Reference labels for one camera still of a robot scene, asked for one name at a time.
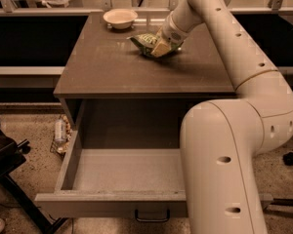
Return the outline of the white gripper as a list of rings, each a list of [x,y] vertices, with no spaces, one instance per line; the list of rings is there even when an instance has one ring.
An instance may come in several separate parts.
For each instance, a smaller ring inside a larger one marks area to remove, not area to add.
[[[188,34],[183,32],[174,23],[173,14],[170,13],[158,29],[156,36],[158,37],[158,40],[151,51],[151,55],[160,58],[171,51],[170,45],[180,45],[188,37]]]

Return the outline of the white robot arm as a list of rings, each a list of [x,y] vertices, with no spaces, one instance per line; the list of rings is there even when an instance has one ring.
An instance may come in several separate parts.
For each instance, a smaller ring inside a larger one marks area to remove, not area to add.
[[[228,1],[181,2],[151,53],[164,56],[205,23],[237,94],[201,102],[181,126],[191,234],[268,234],[252,159],[293,136],[293,92],[228,10]]]

